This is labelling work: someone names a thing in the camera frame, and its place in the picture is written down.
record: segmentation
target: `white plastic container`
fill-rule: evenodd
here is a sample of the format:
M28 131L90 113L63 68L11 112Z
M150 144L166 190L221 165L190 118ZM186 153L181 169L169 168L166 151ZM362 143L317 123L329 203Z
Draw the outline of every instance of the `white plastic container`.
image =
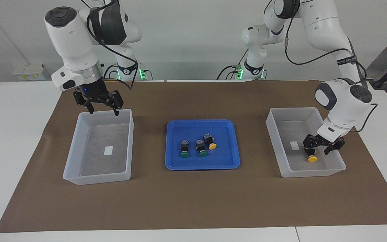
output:
M79 114L63 178L77 185L131 178L134 121L130 109Z
M308 134L317 135L323 122L316 108L270 109L267 129L282 177L330 176L346 170L340 153L325 155L325 147L316 148L318 161L307 161L303 141Z

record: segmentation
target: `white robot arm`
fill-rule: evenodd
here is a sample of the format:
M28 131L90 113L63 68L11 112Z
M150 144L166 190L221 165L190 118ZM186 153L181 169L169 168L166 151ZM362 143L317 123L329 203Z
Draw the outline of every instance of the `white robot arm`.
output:
M116 56L120 79L135 78L138 62L126 44L140 41L142 32L135 22L129 20L118 0L80 11L57 7L46 14L45 25L63 59L63 67L52 74L58 89L65 91L76 87L74 98L77 104L86 107L90 113L94 112L92 103L103 103L118 115L123 99L118 91L107 91L102 65L93 51L94 42L106 47Z
M288 19L292 22L293 18L303 19L308 43L316 49L331 52L329 54L336 58L341 73L341 78L323 82L316 89L316 100L329 111L329 115L317 135L308 135L304 140L309 161L313 162L317 160L315 147L327 146L325 153L328 154L344 145L342 136L370 109L372 95L361 76L350 40L341 29L334 0L271 0L264 13L265 24L243 31L243 41L249 48L243 78L257 79L260 76L266 58L263 45L285 40L286 52L289 34L283 31L284 24Z

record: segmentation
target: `blue object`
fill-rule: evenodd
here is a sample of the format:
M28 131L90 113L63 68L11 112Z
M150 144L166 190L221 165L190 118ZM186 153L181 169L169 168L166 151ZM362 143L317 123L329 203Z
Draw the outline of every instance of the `blue object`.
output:
M217 148L200 157L195 141L210 133ZM189 140L188 158L180 156L180 141ZM234 124L230 120L173 120L167 125L165 166L169 170L229 170L240 166Z

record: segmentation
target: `yellow push button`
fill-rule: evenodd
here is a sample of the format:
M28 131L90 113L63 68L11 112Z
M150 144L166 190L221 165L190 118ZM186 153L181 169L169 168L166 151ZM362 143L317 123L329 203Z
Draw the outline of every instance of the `yellow push button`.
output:
M213 143L213 144L210 144L209 149L214 150L216 149L216 147L218 147L218 145Z
M317 161L317 157L314 156L314 155L311 155L308 157L308 162L316 162Z

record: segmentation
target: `green push button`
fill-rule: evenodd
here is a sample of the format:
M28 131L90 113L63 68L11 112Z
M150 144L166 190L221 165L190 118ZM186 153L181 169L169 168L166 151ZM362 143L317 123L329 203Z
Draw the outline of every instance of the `green push button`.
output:
M187 151L182 151L181 154L180 154L180 156L181 156L182 158L188 158L188 157L189 157L189 153L188 153Z
M207 153L205 150L200 152L200 157L206 157L209 153Z

